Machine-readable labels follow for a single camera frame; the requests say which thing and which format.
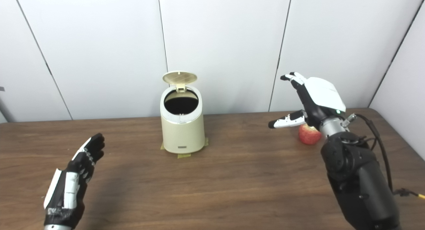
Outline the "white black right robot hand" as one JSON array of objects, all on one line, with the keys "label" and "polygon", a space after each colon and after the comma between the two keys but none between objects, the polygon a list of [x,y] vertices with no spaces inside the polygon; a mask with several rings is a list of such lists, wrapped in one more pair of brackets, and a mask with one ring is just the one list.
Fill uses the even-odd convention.
[{"label": "white black right robot hand", "polygon": [[291,82],[303,109],[270,121],[270,129],[307,124],[325,136],[349,130],[343,127],[346,106],[331,82],[317,77],[305,78],[297,72],[285,74],[280,79]]}]

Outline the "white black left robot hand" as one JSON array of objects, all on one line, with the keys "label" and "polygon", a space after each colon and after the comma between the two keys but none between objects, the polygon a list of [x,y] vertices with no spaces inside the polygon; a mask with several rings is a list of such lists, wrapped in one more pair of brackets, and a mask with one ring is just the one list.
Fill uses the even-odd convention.
[{"label": "white black left robot hand", "polygon": [[65,169],[56,169],[44,198],[44,229],[74,230],[85,211],[83,198],[95,165],[104,156],[102,133],[91,136]]}]

